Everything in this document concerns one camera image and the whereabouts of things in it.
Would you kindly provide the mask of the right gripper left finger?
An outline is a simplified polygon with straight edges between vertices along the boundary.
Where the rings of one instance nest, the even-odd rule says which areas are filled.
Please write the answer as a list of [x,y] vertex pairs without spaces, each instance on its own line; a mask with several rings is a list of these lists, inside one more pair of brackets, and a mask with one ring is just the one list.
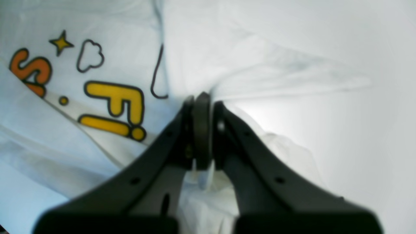
[[57,206],[35,234],[177,234],[188,170],[210,170],[211,99],[189,96],[174,120],[133,163],[94,190]]

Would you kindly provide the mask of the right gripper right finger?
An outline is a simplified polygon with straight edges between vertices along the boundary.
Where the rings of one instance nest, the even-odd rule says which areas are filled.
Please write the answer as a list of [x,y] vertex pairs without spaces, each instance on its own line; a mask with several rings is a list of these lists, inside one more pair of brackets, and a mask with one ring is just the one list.
[[213,107],[213,157],[231,180],[234,234],[381,234],[373,212],[307,181],[223,102]]

